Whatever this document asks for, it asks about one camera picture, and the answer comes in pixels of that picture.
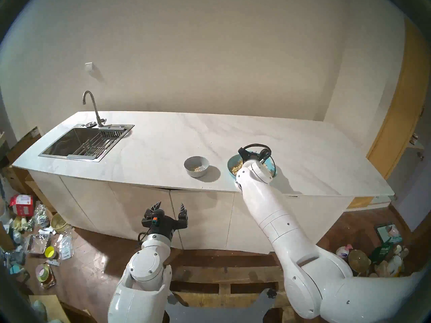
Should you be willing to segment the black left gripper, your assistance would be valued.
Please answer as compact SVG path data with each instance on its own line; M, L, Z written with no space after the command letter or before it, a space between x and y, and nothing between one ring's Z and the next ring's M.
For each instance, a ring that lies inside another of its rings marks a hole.
M184 204L181 203L178 220L174 220L169 216L164 216L164 210L160 207L161 202L157 202L145 211L145 218L150 218L151 220L147 235L163 235L171 242L175 231L188 227L188 211Z

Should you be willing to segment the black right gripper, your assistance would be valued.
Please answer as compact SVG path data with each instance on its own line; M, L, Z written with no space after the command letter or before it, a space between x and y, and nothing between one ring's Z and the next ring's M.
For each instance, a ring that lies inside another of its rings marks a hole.
M261 155L260 153L248 151L249 148L254 148L258 146L245 146L238 149L238 154L242 158L243 163L245 163L248 160L257 160L261 161Z

